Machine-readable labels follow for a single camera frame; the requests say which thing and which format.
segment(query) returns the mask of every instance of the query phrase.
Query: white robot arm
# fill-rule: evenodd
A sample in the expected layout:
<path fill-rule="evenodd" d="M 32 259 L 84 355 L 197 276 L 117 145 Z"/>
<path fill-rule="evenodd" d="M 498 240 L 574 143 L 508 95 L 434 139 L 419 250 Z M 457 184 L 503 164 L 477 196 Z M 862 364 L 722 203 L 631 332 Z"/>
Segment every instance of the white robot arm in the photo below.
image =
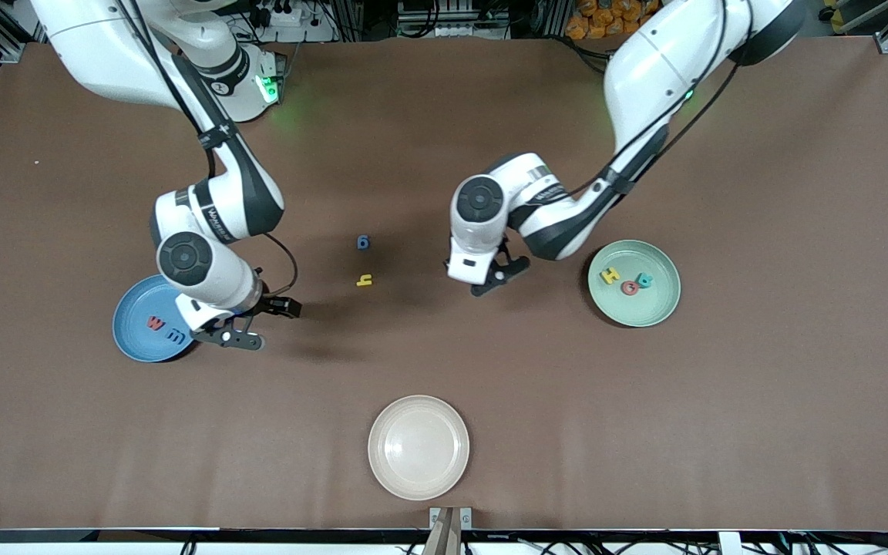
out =
<path fill-rule="evenodd" d="M 225 166 L 221 175 L 159 197 L 150 231 L 160 273 L 179 289 L 177 308 L 191 334 L 201 341 L 257 350 L 262 341 L 247 327 L 233 329 L 233 318 L 261 312 L 295 318 L 300 305 L 278 296 L 282 291 L 269 294 L 257 272 L 227 245 L 273 231 L 283 215 L 283 197 L 211 91 L 207 73 L 153 39 L 133 0 L 34 0 L 32 4 L 57 55 L 79 83 L 106 98 L 182 110 L 200 131 L 201 146 Z M 204 10 L 210 5 L 173 0 L 170 6 L 185 4 L 204 4 Z M 229 59 L 243 59 L 237 52 L 244 50 L 227 29 L 226 37 L 220 29 L 215 31 L 208 14 L 198 15 L 200 22 L 188 24 L 197 26 L 191 34 L 199 38 L 201 32 L 207 36 L 214 32 L 216 41 L 226 46 L 208 42 L 198 57 L 210 59 L 208 52 L 222 56 L 231 47 Z M 195 19 L 194 14 L 187 17 Z M 184 23 L 163 22 L 162 28 L 185 32 Z"/>
<path fill-rule="evenodd" d="M 614 155 L 585 185 L 568 193 L 536 154 L 508 156 L 458 186 L 451 200 L 448 275 L 479 296 L 529 267 L 512 260 L 505 228 L 530 252 L 561 260 L 580 248 L 659 154 L 667 123 L 695 86 L 725 57 L 743 66 L 786 47 L 804 17 L 800 0 L 674 0 L 614 54 L 605 98 L 616 136 Z M 503 252 L 507 264 L 498 264 Z"/>

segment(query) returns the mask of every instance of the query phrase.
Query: brown table surface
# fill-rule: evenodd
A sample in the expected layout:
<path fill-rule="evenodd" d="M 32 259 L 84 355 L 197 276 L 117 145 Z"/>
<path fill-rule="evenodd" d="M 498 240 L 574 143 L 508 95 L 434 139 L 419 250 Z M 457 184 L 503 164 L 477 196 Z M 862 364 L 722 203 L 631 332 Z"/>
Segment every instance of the brown table surface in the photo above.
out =
<path fill-rule="evenodd" d="M 2 67 L 0 526 L 425 526 L 451 505 L 484 527 L 888 528 L 871 39 L 741 70 L 577 256 L 480 299 L 441 265 L 451 194 L 516 151 L 587 179 L 612 152 L 600 77 L 555 42 L 400 39 L 306 45 L 288 87 L 242 129 L 286 197 L 304 317 L 258 320 L 264 351 L 142 365 L 112 313 L 155 274 L 149 211 L 200 179 L 197 141 L 179 113 L 85 91 L 47 46 Z M 621 238 L 680 267 L 660 326 L 607 324 L 579 287 Z M 237 252 L 287 280 L 267 240 Z M 473 442 L 425 503 L 382 489 L 365 450 L 416 393 Z"/>

